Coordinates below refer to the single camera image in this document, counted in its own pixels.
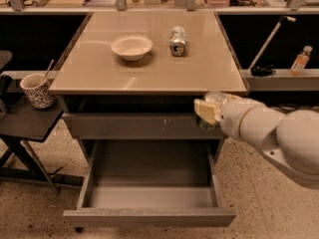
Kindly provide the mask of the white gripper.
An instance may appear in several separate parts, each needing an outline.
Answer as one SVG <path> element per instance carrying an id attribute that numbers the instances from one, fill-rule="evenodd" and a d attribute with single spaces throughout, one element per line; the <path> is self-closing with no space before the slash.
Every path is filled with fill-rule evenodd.
<path id="1" fill-rule="evenodd" d="M 227 136 L 241 140 L 240 127 L 244 117 L 253 109 L 264 107 L 264 104 L 252 99 L 225 94 L 228 103 L 220 109 L 219 104 L 208 103 L 204 100 L 195 99 L 194 112 L 207 123 L 215 125 L 219 122 L 221 130 Z"/>

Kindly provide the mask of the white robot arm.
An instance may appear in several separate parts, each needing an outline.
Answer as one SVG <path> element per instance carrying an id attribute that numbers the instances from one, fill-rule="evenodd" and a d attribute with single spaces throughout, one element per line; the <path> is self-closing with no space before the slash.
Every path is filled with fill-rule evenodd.
<path id="1" fill-rule="evenodd" d="M 221 92 L 193 101 L 210 126 L 254 147 L 264 159 L 301 186 L 319 188 L 319 113 L 284 113 L 262 102 Z"/>

